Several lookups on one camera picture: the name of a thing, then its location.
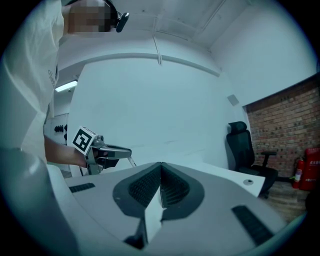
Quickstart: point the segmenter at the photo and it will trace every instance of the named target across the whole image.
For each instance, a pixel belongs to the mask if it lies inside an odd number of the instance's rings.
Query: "red brick wall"
[[[255,164],[262,165],[262,151],[277,151],[267,166],[277,169],[279,177],[291,177],[295,159],[320,146],[319,81],[312,76],[247,106]]]

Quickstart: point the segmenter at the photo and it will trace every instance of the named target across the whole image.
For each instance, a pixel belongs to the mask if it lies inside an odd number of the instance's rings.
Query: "red box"
[[[320,147],[305,150],[305,167],[302,172],[299,189],[313,190],[320,179]]]

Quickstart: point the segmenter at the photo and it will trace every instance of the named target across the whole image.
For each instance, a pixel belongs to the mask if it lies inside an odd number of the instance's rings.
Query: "white ceiling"
[[[113,0],[130,13],[124,30],[155,30],[209,49],[250,0]]]

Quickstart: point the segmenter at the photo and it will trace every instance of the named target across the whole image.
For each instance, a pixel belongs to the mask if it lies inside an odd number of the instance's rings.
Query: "red fire extinguisher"
[[[302,158],[300,158],[299,161],[296,164],[296,171],[295,171],[294,181],[292,183],[292,187],[294,189],[298,189],[299,188],[301,175],[302,175],[302,172],[303,172],[304,169],[305,169],[305,161]]]

